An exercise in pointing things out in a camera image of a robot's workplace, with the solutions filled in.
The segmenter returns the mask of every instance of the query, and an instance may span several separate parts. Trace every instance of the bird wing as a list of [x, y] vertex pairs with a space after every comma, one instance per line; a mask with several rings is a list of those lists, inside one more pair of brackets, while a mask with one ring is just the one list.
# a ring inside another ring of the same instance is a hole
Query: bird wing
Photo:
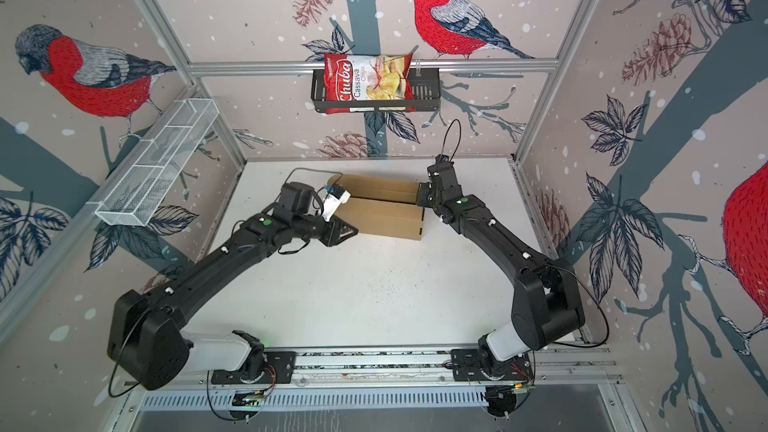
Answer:
[[113, 47], [92, 46], [74, 41], [83, 57], [83, 65], [74, 79], [95, 89], [114, 89], [146, 77], [176, 70], [157, 60], [132, 56]]
[[429, 11], [442, 26], [455, 34], [469, 35], [485, 19], [485, 12], [469, 0], [449, 0], [446, 5], [433, 7]]
[[128, 75], [127, 54], [113, 47], [92, 46], [73, 40], [83, 58], [83, 65], [74, 80], [86, 87], [113, 89], [124, 84]]

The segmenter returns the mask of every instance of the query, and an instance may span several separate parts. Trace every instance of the red wire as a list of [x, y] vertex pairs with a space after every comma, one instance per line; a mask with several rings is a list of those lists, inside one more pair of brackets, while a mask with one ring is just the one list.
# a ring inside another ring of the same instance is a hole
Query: red wire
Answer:
[[275, 389], [275, 385], [277, 384], [277, 371], [271, 365], [267, 365], [267, 368], [270, 370], [270, 374], [272, 374], [272, 385], [265, 390], [265, 393], [264, 393], [265, 399], [272, 395], [272, 392]]
[[519, 372], [519, 373], [520, 373], [520, 375], [522, 375], [523, 377], [525, 377], [525, 379], [526, 379], [528, 382], [532, 382], [531, 378], [530, 378], [530, 377], [529, 377], [529, 376], [528, 376], [528, 375], [527, 375], [525, 372], [523, 372], [522, 370], [520, 370], [516, 364], [512, 364], [512, 366], [514, 367], [514, 369], [515, 369], [517, 372]]

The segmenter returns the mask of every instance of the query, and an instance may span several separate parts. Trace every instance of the bag of chips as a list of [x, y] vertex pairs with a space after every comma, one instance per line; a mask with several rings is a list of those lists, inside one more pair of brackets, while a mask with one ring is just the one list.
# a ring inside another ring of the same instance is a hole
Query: bag of chips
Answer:
[[[325, 56], [326, 100], [404, 100], [413, 99], [408, 69], [412, 55], [348, 56], [327, 53]], [[327, 113], [365, 112], [371, 107], [328, 109]], [[414, 110], [406, 107], [383, 107], [381, 110]]]

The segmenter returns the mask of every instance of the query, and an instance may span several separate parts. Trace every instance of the red bird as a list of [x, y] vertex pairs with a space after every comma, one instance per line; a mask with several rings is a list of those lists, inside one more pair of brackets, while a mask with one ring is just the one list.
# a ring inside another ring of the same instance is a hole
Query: red bird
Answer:
[[[751, 331], [743, 332], [728, 317], [727, 322], [744, 340], [742, 355], [751, 355], [750, 340], [768, 329], [768, 163], [745, 180], [731, 193], [723, 213], [725, 260], [713, 260], [698, 253], [694, 240], [681, 235], [693, 245], [696, 260], [724, 268], [738, 279], [739, 284], [763, 313], [763, 320]], [[698, 272], [697, 263], [692, 273]]]
[[30, 74], [38, 71], [70, 103], [89, 114], [128, 119], [145, 102], [158, 77], [176, 70], [113, 47], [92, 46], [47, 25], [33, 25], [16, 38], [16, 54]]
[[509, 43], [485, 18], [482, 9], [469, 0], [413, 0], [416, 30], [435, 48], [437, 57], [460, 54], [469, 58], [476, 50], [500, 49], [521, 59], [532, 59]]

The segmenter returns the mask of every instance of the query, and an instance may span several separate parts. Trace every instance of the mounting plate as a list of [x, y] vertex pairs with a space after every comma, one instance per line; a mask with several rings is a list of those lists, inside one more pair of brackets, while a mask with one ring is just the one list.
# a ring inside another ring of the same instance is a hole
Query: mounting plate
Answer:
[[[277, 372], [278, 384], [290, 384], [293, 377], [293, 366], [296, 363], [296, 352], [264, 352], [264, 361]], [[238, 370], [214, 370], [210, 382], [214, 385], [243, 385], [243, 384], [272, 384], [272, 375], [265, 369], [255, 382], [243, 381], [243, 374]]]
[[526, 382], [528, 380], [525, 375], [528, 377], [533, 375], [531, 363], [528, 361], [528, 354], [523, 354], [522, 357], [515, 357], [510, 360], [508, 366], [504, 369], [504, 375], [501, 377], [491, 377], [482, 370], [482, 362], [476, 348], [452, 349], [451, 361], [453, 362], [453, 379], [457, 382], [469, 382], [470, 380], [514, 380]]

